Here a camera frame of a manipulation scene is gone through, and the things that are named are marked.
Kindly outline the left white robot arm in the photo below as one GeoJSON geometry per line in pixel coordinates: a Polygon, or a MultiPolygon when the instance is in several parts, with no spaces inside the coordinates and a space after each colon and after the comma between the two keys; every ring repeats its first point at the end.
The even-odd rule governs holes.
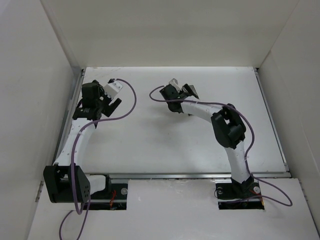
{"type": "Polygon", "coordinates": [[[71,128],[63,149],[53,165],[46,166],[43,177],[52,203],[86,203],[96,192],[107,191],[106,174],[86,174],[82,170],[85,151],[102,116],[110,117],[122,102],[117,94],[123,86],[111,79],[105,86],[97,80],[85,83],[72,116],[71,128]]]}

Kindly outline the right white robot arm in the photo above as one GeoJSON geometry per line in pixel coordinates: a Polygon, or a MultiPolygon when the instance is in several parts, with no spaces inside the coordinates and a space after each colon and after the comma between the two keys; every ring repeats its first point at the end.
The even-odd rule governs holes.
{"type": "Polygon", "coordinates": [[[178,88],[174,83],[164,86],[159,93],[174,113],[198,117],[213,127],[216,141],[225,149],[231,168],[230,196],[223,200],[247,199],[253,196],[254,178],[245,157],[246,126],[232,104],[201,103],[192,86],[178,88]]]}

